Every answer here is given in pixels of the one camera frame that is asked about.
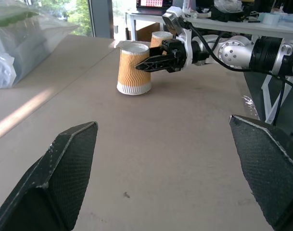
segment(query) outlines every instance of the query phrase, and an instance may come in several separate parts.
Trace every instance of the textured black surface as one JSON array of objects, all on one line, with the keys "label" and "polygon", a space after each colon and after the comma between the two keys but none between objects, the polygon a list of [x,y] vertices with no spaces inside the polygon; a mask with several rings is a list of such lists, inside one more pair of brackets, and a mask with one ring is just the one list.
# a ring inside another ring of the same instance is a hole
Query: textured black surface
[{"label": "textured black surface", "polygon": [[89,122],[59,134],[0,208],[0,231],[69,231],[89,182],[97,136]]},{"label": "textured black surface", "polygon": [[230,120],[243,174],[267,222],[285,230],[293,218],[293,141],[258,120]]},{"label": "textured black surface", "polygon": [[50,181],[49,191],[66,226],[73,229],[76,224],[84,194],[89,183],[94,150],[92,130],[76,135],[70,142]]}]

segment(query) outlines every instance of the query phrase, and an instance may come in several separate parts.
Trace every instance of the table surface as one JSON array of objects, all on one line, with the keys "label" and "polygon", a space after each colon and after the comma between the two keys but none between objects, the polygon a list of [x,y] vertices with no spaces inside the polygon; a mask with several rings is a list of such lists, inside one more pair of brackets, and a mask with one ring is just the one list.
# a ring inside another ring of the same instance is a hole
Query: table surface
[{"label": "table surface", "polygon": [[231,114],[246,115],[242,74],[192,65],[154,73],[149,93],[126,96],[116,90],[112,44],[68,36],[13,89],[0,90],[0,206],[58,133],[95,120],[75,230],[272,230],[229,127]]},{"label": "table surface", "polygon": [[[134,14],[129,13],[130,16],[134,16],[136,20],[146,20],[163,23],[161,16]],[[207,18],[190,18],[188,21],[196,28],[211,29],[219,31],[229,31],[236,33],[245,33],[251,35],[270,36],[277,38],[293,38],[293,28],[265,25],[262,23],[248,23],[248,22],[220,22]]]}]

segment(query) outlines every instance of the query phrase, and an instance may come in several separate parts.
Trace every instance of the stacked cups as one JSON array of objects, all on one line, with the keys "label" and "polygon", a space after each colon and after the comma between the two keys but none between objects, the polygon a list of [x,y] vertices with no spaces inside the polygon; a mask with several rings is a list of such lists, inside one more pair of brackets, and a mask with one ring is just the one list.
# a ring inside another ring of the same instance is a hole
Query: stacked cups
[{"label": "stacked cups", "polygon": [[135,69],[149,56],[150,49],[144,44],[131,43],[122,48],[116,86],[120,93],[141,95],[151,89],[151,73]]},{"label": "stacked cups", "polygon": [[152,33],[151,47],[161,46],[162,40],[172,39],[173,35],[170,32],[157,31]]}]

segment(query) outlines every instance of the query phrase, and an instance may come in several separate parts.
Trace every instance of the plastic bag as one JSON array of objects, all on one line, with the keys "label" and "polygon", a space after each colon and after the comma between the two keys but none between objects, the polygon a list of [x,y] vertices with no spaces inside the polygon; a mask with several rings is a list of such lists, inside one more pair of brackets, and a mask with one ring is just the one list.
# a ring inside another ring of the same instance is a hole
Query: plastic bag
[{"label": "plastic bag", "polygon": [[240,0],[215,0],[214,4],[223,13],[242,12],[242,2]]},{"label": "plastic bag", "polygon": [[0,2],[0,88],[11,88],[78,26],[19,2]]}]

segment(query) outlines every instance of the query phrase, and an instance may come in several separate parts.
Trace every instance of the sunlight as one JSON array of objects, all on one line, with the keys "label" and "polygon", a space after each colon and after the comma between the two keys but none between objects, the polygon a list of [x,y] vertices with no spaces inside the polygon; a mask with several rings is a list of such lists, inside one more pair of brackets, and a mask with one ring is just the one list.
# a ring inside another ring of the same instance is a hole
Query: sunlight
[{"label": "sunlight", "polygon": [[0,121],[0,138],[4,136],[7,132],[12,130],[20,122],[26,119],[34,111],[36,111],[40,106],[42,106],[47,99],[49,99],[54,93],[54,89],[47,89],[37,96],[33,97],[31,100],[26,102],[16,111],[5,117]]},{"label": "sunlight", "polygon": [[109,48],[122,48],[123,46],[127,46],[131,43],[136,43],[136,41],[123,41],[123,40],[114,40],[109,45]]}]

